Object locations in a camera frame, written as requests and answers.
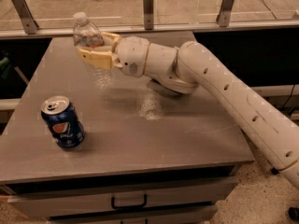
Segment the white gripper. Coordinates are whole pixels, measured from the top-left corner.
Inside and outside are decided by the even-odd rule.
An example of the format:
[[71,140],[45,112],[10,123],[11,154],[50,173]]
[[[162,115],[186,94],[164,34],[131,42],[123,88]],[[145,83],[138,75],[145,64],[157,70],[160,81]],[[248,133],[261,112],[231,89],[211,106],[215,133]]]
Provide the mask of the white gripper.
[[[142,77],[150,42],[148,39],[121,36],[114,33],[103,32],[102,37],[106,46],[111,46],[118,57],[117,67],[126,75],[131,77]],[[109,51],[96,51],[78,49],[79,58],[88,64],[106,70],[114,68],[113,53]]]

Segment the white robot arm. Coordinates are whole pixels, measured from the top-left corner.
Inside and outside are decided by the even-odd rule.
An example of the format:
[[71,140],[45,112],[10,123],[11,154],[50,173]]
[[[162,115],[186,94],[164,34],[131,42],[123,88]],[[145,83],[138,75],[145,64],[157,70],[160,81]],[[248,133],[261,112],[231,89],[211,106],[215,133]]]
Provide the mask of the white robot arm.
[[196,41],[168,47],[137,36],[102,33],[74,40],[79,58],[126,76],[147,76],[171,91],[202,86],[225,108],[274,168],[299,188],[299,126],[236,77]]

